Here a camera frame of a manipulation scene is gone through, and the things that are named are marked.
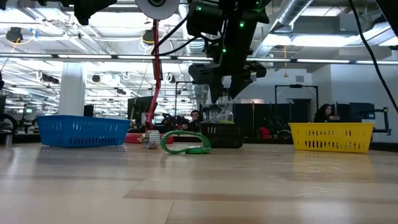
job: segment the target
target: blue plastic basket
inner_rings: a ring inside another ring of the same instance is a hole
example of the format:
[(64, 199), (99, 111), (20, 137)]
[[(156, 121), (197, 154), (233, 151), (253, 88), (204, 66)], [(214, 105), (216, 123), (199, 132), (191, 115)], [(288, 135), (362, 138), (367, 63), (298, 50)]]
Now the blue plastic basket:
[(55, 147), (98, 147), (124, 144), (130, 122), (84, 116), (39, 116), (42, 144)]

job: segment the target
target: column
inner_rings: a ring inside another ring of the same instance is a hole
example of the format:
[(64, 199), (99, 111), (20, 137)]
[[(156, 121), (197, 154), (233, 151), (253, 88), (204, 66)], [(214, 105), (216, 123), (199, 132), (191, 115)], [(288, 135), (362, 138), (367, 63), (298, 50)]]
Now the column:
[(59, 115), (83, 116), (86, 73), (82, 63), (64, 62), (61, 79)]

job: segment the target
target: yellow basket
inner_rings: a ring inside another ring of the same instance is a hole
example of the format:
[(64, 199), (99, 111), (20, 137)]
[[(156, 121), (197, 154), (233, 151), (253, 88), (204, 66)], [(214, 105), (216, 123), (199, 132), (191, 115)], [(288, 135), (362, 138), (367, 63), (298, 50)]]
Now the yellow basket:
[(368, 153), (372, 123), (290, 123), (296, 150)]

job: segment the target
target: green cable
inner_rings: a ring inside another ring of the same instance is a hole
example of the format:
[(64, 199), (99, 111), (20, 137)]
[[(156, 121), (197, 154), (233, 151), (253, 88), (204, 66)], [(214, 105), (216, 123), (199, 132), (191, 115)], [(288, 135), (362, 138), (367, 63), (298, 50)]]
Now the green cable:
[[(195, 136), (197, 138), (199, 138), (203, 144), (203, 146), (193, 146), (193, 147), (188, 147), (185, 149), (181, 149), (181, 150), (170, 150), (167, 148), (166, 146), (166, 140), (168, 137), (170, 137), (173, 134), (187, 134), (187, 135), (191, 135), (191, 136)], [(208, 138), (206, 138), (205, 136), (198, 134), (198, 133), (192, 133), (189, 131), (171, 131), (171, 132), (167, 132), (166, 134), (163, 135), (162, 139), (160, 140), (160, 146), (162, 147), (162, 149), (170, 154), (180, 154), (180, 153), (187, 153), (187, 154), (206, 154), (209, 153), (211, 151), (211, 143), (209, 141)]]

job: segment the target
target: black basket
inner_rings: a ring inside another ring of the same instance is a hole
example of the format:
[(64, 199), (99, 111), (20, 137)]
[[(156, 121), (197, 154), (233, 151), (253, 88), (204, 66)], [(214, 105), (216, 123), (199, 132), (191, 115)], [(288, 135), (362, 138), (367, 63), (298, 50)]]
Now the black basket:
[(213, 148), (239, 149), (243, 146), (244, 134), (236, 124), (201, 123), (200, 129)]

